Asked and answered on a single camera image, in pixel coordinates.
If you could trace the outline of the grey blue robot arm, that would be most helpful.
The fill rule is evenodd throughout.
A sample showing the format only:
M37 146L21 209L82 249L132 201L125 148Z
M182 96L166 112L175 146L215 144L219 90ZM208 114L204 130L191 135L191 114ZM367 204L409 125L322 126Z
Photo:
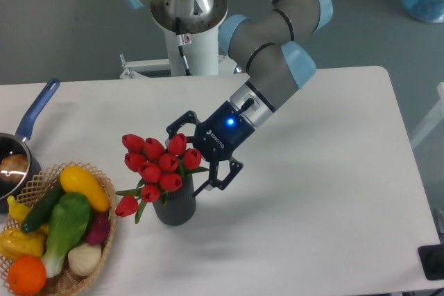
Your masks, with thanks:
M208 162L204 188L223 190L242 169L233 152L316 73L299 45L332 18L331 0L270 0L273 10L259 21L228 16L227 0L126 0L149 7L164 38L172 76L215 75L226 54L249 79L205 121L187 112L167 133L185 124Z

